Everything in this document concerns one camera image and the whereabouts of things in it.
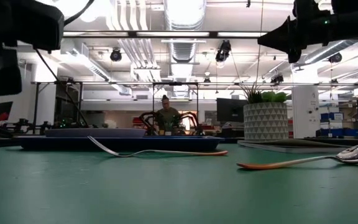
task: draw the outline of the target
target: silver spoon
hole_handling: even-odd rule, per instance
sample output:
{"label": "silver spoon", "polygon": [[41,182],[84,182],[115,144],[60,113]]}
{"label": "silver spoon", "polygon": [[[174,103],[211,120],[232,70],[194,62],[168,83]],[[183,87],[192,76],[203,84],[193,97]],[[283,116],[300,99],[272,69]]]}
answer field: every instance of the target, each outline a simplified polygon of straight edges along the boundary
{"label": "silver spoon", "polygon": [[263,169],[276,169],[286,166],[291,166],[295,164],[301,164],[304,162],[311,162],[311,161],[318,161],[321,159],[333,159],[338,162],[343,162],[345,164],[358,164],[358,145],[350,147],[342,152],[340,152],[336,156],[319,156],[319,157],[312,157],[307,159],[297,159],[293,161],[286,161],[286,162],[276,162],[272,164],[241,164],[237,163],[238,166],[250,169],[250,170],[263,170]]}
{"label": "silver spoon", "polygon": [[227,151],[221,151],[221,152],[181,152],[181,151],[165,151],[165,150],[143,150],[140,152],[135,152],[133,154],[129,155],[120,155],[118,152],[114,152],[113,150],[109,149],[108,147],[101,144],[98,140],[96,140],[94,137],[88,136],[88,139],[90,139],[93,144],[98,146],[100,149],[106,151],[107,153],[110,153],[116,157],[132,157],[136,154],[143,153],[143,152],[159,152],[159,153],[167,153],[167,154],[182,154],[182,155],[191,155],[191,156],[224,156],[227,154]]}

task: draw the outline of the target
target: geometric planter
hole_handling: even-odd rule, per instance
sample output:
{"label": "geometric planter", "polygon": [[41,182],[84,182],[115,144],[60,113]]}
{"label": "geometric planter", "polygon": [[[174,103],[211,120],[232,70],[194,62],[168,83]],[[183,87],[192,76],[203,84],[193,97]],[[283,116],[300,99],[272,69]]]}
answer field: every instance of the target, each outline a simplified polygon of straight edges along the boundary
{"label": "geometric planter", "polygon": [[244,140],[288,139],[287,104],[254,103],[244,106]]}

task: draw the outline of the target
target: green tabletop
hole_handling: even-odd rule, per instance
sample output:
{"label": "green tabletop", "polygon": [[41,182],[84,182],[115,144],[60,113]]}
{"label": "green tabletop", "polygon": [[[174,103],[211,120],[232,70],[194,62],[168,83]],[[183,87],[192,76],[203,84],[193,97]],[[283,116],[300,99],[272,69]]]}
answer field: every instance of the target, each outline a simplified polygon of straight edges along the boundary
{"label": "green tabletop", "polygon": [[284,154],[219,145],[223,157],[0,148],[0,224],[358,223],[358,166],[331,160],[240,170]]}

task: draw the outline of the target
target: fork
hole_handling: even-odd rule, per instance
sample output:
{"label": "fork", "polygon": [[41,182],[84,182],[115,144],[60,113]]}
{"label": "fork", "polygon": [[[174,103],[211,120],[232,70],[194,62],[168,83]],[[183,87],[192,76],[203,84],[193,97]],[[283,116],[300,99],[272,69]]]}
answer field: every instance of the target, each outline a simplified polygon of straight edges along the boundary
{"label": "fork", "polygon": [[191,155],[191,156],[224,156],[226,155],[228,152],[227,151],[221,151],[221,152],[181,152],[181,151],[166,151],[166,150],[153,150],[153,149],[149,149],[149,150],[143,150],[143,151],[139,151],[139,152],[135,152],[133,154],[129,154],[129,155],[120,155],[118,152],[114,152],[113,150],[109,149],[108,147],[104,146],[103,144],[101,144],[100,142],[98,142],[98,140],[96,140],[94,137],[92,136],[88,136],[88,139],[90,139],[93,144],[95,144],[96,146],[98,146],[100,149],[116,156],[116,157],[132,157],[134,155],[143,153],[143,152],[157,152],[157,153],[167,153],[167,154],[182,154],[182,155]]}

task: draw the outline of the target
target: spoon bowl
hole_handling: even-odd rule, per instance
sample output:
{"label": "spoon bowl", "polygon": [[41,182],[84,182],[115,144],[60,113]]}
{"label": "spoon bowl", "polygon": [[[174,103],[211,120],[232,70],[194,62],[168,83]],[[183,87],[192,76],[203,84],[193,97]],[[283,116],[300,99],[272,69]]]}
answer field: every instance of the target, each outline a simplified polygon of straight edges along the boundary
{"label": "spoon bowl", "polygon": [[250,170],[264,170],[264,169],[277,169],[281,167],[301,164],[305,162],[318,161],[322,159],[333,159],[345,164],[358,164],[358,145],[345,149],[336,156],[318,156],[307,159],[297,159],[285,162],[276,162],[272,164],[242,164],[237,163],[238,166]]}

